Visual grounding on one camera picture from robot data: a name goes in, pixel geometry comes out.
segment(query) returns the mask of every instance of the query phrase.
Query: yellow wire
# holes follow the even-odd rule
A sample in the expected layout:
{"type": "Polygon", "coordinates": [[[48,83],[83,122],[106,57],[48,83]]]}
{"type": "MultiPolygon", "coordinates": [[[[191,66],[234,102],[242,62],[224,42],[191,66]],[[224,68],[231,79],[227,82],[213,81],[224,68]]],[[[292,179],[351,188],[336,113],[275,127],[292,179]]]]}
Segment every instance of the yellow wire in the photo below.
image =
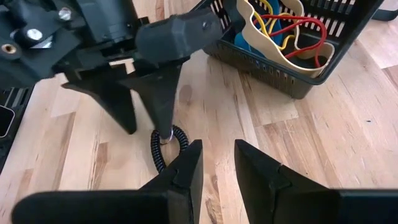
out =
{"type": "MultiPolygon", "coordinates": [[[[293,16],[293,15],[291,15],[290,13],[287,13],[287,12],[283,12],[283,13],[279,14],[279,16],[293,16]]],[[[269,26],[268,34],[272,33],[272,30],[274,29],[274,26],[275,26],[275,23],[277,20],[278,19],[272,19],[271,25],[269,26]]]]}
{"type": "MultiPolygon", "coordinates": [[[[287,13],[287,12],[283,12],[281,14],[279,14],[280,16],[291,16],[291,14],[287,13]]],[[[271,22],[271,25],[269,26],[269,30],[268,30],[268,34],[272,33],[272,30],[274,29],[275,23],[278,19],[273,19],[271,22]]],[[[279,50],[285,50],[286,46],[287,46],[287,42],[289,41],[290,38],[295,38],[294,35],[288,35],[285,39],[284,39],[284,43],[282,44],[281,47],[278,46],[279,50]]]]}
{"type": "Polygon", "coordinates": [[[281,47],[278,46],[279,50],[285,50],[285,48],[286,48],[286,46],[287,46],[287,42],[289,41],[289,39],[290,39],[290,38],[295,38],[295,37],[296,37],[296,36],[294,36],[294,35],[288,35],[288,36],[285,38],[285,40],[284,40],[284,44],[283,44],[281,47]]]}
{"type": "Polygon", "coordinates": [[[266,35],[267,37],[269,37],[268,33],[267,33],[267,29],[266,29],[266,25],[264,24],[264,21],[261,19],[261,16],[254,11],[254,17],[259,21],[260,26],[261,26],[261,32],[266,35]]]}
{"type": "MultiPolygon", "coordinates": [[[[260,2],[264,3],[264,5],[266,6],[266,8],[268,8],[268,12],[269,12],[270,15],[274,15],[274,11],[273,11],[273,9],[272,9],[272,6],[269,4],[269,2],[268,2],[267,0],[260,0],[260,2]]],[[[280,16],[287,16],[287,15],[290,15],[290,16],[291,16],[291,14],[289,14],[289,13],[287,13],[287,12],[283,12],[283,13],[281,13],[281,14],[279,14],[279,15],[280,15],[280,16]]],[[[275,23],[276,23],[277,19],[271,19],[271,18],[270,18],[270,19],[268,19],[267,23],[265,24],[264,21],[262,20],[261,16],[260,16],[256,11],[254,11],[254,17],[255,17],[255,18],[257,19],[257,21],[260,23],[260,27],[261,27],[260,30],[261,30],[261,32],[262,32],[265,36],[269,37],[269,34],[272,33],[272,30],[273,30],[273,28],[274,28],[274,26],[275,26],[275,23]],[[271,25],[270,25],[269,31],[267,32],[266,27],[269,25],[270,22],[271,22],[271,25]]],[[[285,48],[286,48],[286,46],[287,46],[287,42],[289,41],[290,38],[295,38],[295,36],[294,36],[294,35],[288,35],[288,36],[284,39],[284,42],[283,42],[282,46],[281,46],[281,47],[278,46],[278,49],[279,49],[279,50],[285,50],[285,48]]]]}
{"type": "MultiPolygon", "coordinates": [[[[269,2],[267,0],[260,0],[260,2],[264,3],[264,5],[266,5],[266,8],[268,8],[268,13],[270,15],[274,15],[274,10],[272,9],[271,4],[269,4],[269,2]]],[[[266,23],[266,27],[269,25],[270,22],[271,22],[271,19],[268,19],[268,21],[266,23]]]]}

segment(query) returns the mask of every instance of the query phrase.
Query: red wire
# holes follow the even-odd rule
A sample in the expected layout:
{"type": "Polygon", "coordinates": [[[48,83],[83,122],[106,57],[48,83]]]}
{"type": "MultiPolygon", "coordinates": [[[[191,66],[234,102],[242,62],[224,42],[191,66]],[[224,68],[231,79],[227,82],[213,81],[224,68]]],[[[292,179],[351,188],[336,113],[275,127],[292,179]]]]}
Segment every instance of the red wire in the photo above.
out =
{"type": "MultiPolygon", "coordinates": [[[[321,67],[321,65],[319,63],[319,51],[320,51],[320,47],[323,45],[323,43],[325,43],[326,38],[327,38],[327,29],[326,29],[325,25],[323,24],[323,22],[321,22],[320,20],[315,19],[315,18],[303,17],[303,16],[262,15],[261,18],[262,19],[268,19],[268,18],[271,18],[271,19],[301,19],[300,21],[298,21],[298,22],[296,22],[296,23],[294,23],[292,25],[289,25],[289,26],[287,26],[287,27],[285,27],[285,28],[283,28],[281,30],[278,30],[277,32],[273,32],[273,33],[269,34],[270,37],[282,34],[282,33],[286,32],[288,30],[291,30],[294,27],[296,27],[296,26],[298,26],[300,24],[303,24],[305,22],[311,22],[311,23],[316,24],[321,29],[321,39],[318,41],[318,43],[316,43],[316,44],[314,44],[312,46],[309,46],[309,47],[305,47],[305,48],[300,49],[300,50],[296,50],[296,51],[294,51],[294,52],[292,52],[290,54],[285,55],[285,57],[287,59],[289,59],[289,58],[291,58],[293,56],[296,56],[297,54],[300,54],[302,52],[306,52],[306,51],[312,50],[312,49],[317,49],[316,52],[315,52],[315,65],[318,68],[321,67]]],[[[256,25],[257,23],[258,23],[257,19],[255,21],[253,21],[254,25],[256,25]]]]}

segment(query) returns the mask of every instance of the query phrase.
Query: black basket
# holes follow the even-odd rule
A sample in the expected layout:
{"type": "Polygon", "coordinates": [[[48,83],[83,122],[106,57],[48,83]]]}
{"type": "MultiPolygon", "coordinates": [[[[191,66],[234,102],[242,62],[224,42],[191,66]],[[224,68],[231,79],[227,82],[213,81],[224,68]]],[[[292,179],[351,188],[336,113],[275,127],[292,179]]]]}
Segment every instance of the black basket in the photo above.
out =
{"type": "Polygon", "coordinates": [[[32,90],[33,88],[0,90],[0,174],[22,121],[32,90]]]}
{"type": "MultiPolygon", "coordinates": [[[[253,77],[293,98],[302,99],[312,86],[325,82],[383,0],[346,0],[347,3],[343,3],[343,0],[337,0],[337,2],[336,0],[301,0],[305,16],[322,18],[321,21],[328,31],[327,42],[333,44],[336,49],[329,65],[316,78],[302,75],[235,46],[233,42],[236,28],[233,27],[233,24],[236,23],[235,21],[231,22],[231,18],[224,8],[224,2],[231,4],[234,0],[202,0],[193,9],[211,8],[223,25],[223,38],[206,46],[203,50],[208,55],[236,67],[238,70],[250,73],[253,77]]],[[[264,7],[259,1],[249,0],[249,2],[255,5],[256,9],[258,6],[264,7]]],[[[283,4],[280,1],[279,3],[281,11],[285,11],[283,4]]],[[[300,38],[299,43],[301,41],[314,42],[320,38],[320,32],[317,31],[316,26],[304,25],[300,30],[303,31],[304,37],[300,38]]]]}

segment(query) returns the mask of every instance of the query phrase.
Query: wooden surface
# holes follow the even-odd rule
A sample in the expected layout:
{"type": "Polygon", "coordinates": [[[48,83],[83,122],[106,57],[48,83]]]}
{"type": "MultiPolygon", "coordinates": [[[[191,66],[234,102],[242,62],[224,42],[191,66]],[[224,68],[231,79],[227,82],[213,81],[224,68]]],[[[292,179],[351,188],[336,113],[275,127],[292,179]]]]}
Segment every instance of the wooden surface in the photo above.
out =
{"type": "MultiPolygon", "coordinates": [[[[155,21],[197,1],[134,2],[140,16],[155,21]]],[[[300,101],[195,53],[183,66],[175,124],[204,143],[201,223],[248,222],[235,139],[329,187],[398,188],[397,35],[398,20],[370,22],[328,81],[300,101]]],[[[129,136],[89,96],[60,88],[63,82],[58,75],[35,87],[0,175],[0,223],[34,192],[136,189],[157,174],[149,150],[153,125],[136,93],[139,130],[129,136]]],[[[177,151],[168,146],[167,160],[177,151]]]]}

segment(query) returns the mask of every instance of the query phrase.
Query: coiled cable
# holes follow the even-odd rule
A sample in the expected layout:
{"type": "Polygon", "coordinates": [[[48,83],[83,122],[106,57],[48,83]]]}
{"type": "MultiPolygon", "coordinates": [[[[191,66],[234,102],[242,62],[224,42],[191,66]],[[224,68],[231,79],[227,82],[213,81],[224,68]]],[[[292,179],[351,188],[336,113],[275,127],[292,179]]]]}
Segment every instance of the coiled cable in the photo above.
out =
{"type": "MultiPolygon", "coordinates": [[[[189,146],[189,140],[185,132],[176,125],[173,125],[173,135],[180,144],[180,153],[185,151],[189,146]]],[[[154,130],[150,136],[150,152],[155,163],[155,167],[159,173],[166,169],[166,163],[164,161],[162,151],[160,150],[160,134],[158,130],[154,130]]]]}

